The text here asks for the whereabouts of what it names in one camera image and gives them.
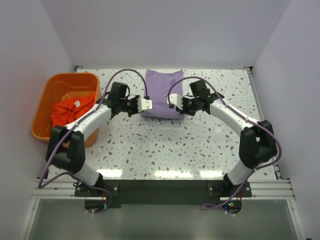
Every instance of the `cable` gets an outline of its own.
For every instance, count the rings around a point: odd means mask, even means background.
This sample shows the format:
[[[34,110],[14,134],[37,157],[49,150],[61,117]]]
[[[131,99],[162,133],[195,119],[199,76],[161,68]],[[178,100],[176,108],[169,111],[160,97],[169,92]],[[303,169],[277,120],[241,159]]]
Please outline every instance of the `cable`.
[[[167,95],[167,98],[168,98],[168,103],[171,103],[170,102],[170,93],[171,93],[171,90],[174,88],[175,85],[177,85],[178,83],[184,81],[184,80],[187,80],[187,79],[199,79],[199,80],[202,80],[204,81],[206,84],[209,85],[210,88],[212,88],[212,90],[214,91],[214,93],[217,95],[217,97],[219,98],[219,100],[223,103],[223,105],[225,105],[228,109],[230,109],[234,114],[236,114],[238,117],[240,117],[241,119],[245,120],[246,122],[258,127],[259,129],[265,131],[268,135],[270,135],[270,137],[273,138],[273,140],[276,142],[277,146],[278,146],[278,156],[276,157],[276,159],[270,163],[267,163],[267,164],[264,164],[262,166],[258,166],[256,167],[255,169],[253,169],[248,175],[247,177],[243,180],[243,182],[239,185],[239,187],[235,190],[235,192],[226,200],[224,201],[223,203],[219,204],[219,205],[213,205],[211,203],[203,203],[201,204],[199,207],[201,210],[204,210],[204,211],[207,211],[207,210],[214,210],[214,209],[219,209],[221,208],[223,205],[229,203],[239,192],[240,190],[242,189],[242,187],[246,184],[246,182],[248,181],[248,179],[252,176],[252,174],[255,173],[255,170],[260,170],[260,169],[263,169],[263,168],[266,168],[266,167],[269,167],[275,163],[277,163],[281,156],[282,156],[282,147],[281,147],[281,144],[279,142],[279,140],[275,137],[275,135],[270,132],[268,129],[266,129],[265,127],[259,125],[258,123],[256,122],[253,122],[251,121],[250,119],[247,119],[245,116],[243,116],[241,113],[239,113],[238,111],[236,111],[235,109],[233,109],[233,107],[231,107],[230,105],[227,105],[226,102],[223,100],[223,98],[220,96],[220,94],[217,92],[217,90],[214,88],[214,86],[208,82],[207,80],[205,80],[204,78],[202,77],[199,77],[199,76],[187,76],[187,77],[184,77],[182,79],[180,79],[179,81],[175,82],[169,89],[168,91],[168,95]]]
[[[103,92],[103,94],[102,94],[101,101],[99,102],[99,104],[98,104],[98,106],[96,107],[96,109],[98,109],[98,108],[100,107],[100,105],[102,104],[102,102],[103,102],[103,100],[104,100],[104,98],[105,98],[105,96],[106,96],[107,89],[108,89],[111,81],[115,78],[116,75],[118,75],[119,73],[122,73],[122,72],[124,72],[124,71],[131,71],[131,72],[134,72],[134,73],[136,73],[136,74],[139,75],[139,77],[141,78],[141,80],[142,80],[142,82],[143,82],[143,84],[144,84],[145,96],[146,96],[146,97],[148,96],[148,88],[147,88],[147,83],[146,83],[145,78],[144,78],[138,71],[136,71],[136,70],[134,70],[134,69],[130,69],[130,68],[125,68],[125,69],[122,69],[122,70],[117,71],[115,74],[112,75],[112,77],[110,77],[108,83],[106,84],[106,87],[105,87],[105,89],[104,89],[104,92]]]
[[[131,71],[131,72],[134,72],[134,73],[136,73],[136,74],[139,75],[139,77],[142,79],[143,84],[144,84],[145,96],[148,96],[148,89],[147,89],[146,81],[145,81],[144,77],[143,77],[138,71],[136,71],[136,70],[134,70],[134,69],[130,69],[130,68],[125,68],[125,69],[119,70],[119,71],[117,71],[115,74],[113,74],[112,77],[109,79],[109,81],[108,81],[108,83],[107,83],[107,85],[106,85],[106,87],[105,87],[105,89],[104,89],[103,95],[102,95],[101,100],[100,100],[98,106],[96,107],[96,109],[95,109],[95,110],[92,110],[91,112],[89,112],[88,114],[86,114],[84,117],[81,117],[78,121],[76,121],[76,122],[74,123],[74,125],[70,128],[70,130],[66,132],[66,134],[60,139],[60,141],[59,141],[59,142],[57,143],[57,145],[54,147],[54,149],[53,149],[53,151],[52,151],[52,153],[51,153],[51,155],[50,155],[48,161],[46,162],[46,165],[45,165],[45,167],[44,167],[44,169],[43,169],[43,171],[42,171],[42,175],[41,175],[40,180],[39,180],[39,183],[38,183],[38,188],[39,188],[39,189],[43,189],[44,187],[46,187],[47,185],[49,185],[50,183],[52,183],[54,180],[56,180],[57,178],[61,177],[62,175],[70,175],[70,176],[72,176],[69,172],[63,172],[63,173],[60,173],[60,174],[56,175],[55,177],[53,177],[52,179],[50,179],[49,181],[47,181],[45,184],[43,184],[43,181],[44,181],[45,176],[46,176],[46,174],[47,174],[47,172],[48,172],[49,166],[51,165],[51,162],[53,161],[54,156],[55,156],[55,154],[57,153],[57,151],[58,151],[59,147],[61,146],[61,144],[67,139],[67,137],[73,132],[73,130],[74,130],[80,123],[82,123],[86,118],[88,118],[89,116],[91,116],[92,114],[94,114],[95,111],[100,108],[102,102],[104,101],[106,95],[108,94],[107,89],[108,89],[111,81],[115,78],[116,75],[118,75],[119,73],[122,73],[122,72],[124,72],[124,71]],[[105,207],[103,210],[101,210],[101,211],[99,211],[99,212],[97,212],[97,213],[102,213],[102,212],[104,212],[104,211],[110,206],[110,204],[111,204],[112,196],[111,196],[110,192],[109,192],[108,190],[106,190],[106,189],[103,189],[103,188],[91,186],[91,185],[89,185],[89,184],[87,184],[87,183],[85,183],[85,182],[82,182],[82,183],[83,183],[84,185],[86,185],[87,187],[89,187],[89,188],[103,191],[103,192],[105,192],[106,194],[109,195],[109,197],[110,197],[110,202],[109,202],[109,204],[107,205],[107,207]]]

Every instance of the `orange cloth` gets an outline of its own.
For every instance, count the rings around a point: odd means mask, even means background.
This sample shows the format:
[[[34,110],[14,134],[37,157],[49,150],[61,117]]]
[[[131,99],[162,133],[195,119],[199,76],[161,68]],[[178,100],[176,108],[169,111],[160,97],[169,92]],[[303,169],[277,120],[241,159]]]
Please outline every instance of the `orange cloth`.
[[[95,97],[96,94],[91,93],[90,96],[75,96],[54,104],[50,116],[52,128],[56,125],[65,126],[80,118],[94,106]],[[76,106],[76,101],[80,102],[80,106]]]

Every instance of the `white wall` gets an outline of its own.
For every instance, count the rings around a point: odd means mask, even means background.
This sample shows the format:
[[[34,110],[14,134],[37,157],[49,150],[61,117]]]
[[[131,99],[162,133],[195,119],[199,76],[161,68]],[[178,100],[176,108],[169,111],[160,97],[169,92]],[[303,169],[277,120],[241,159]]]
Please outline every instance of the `white wall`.
[[[253,66],[290,0],[42,0],[74,65]]]
[[[320,1],[291,0],[253,68],[308,237],[320,239]]]
[[[16,240],[46,144],[30,129],[47,79],[72,64],[40,0],[0,1],[0,239]]]

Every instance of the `glass panel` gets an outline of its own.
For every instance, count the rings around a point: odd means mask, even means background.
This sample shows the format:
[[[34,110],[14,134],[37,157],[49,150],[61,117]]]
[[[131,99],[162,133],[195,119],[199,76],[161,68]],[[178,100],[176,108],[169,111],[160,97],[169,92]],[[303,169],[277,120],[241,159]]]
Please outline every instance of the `glass panel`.
[[[285,200],[244,200],[236,218],[189,205],[123,205],[92,216],[84,200],[41,200],[30,240],[297,240]]]

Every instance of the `white label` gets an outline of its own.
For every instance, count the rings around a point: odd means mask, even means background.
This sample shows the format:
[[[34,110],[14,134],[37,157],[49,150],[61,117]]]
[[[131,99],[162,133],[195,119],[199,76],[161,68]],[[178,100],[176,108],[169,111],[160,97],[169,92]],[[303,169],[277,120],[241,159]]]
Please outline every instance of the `white label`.
[[[81,106],[79,100],[75,101],[75,102],[74,102],[74,105],[75,105],[77,108]]]

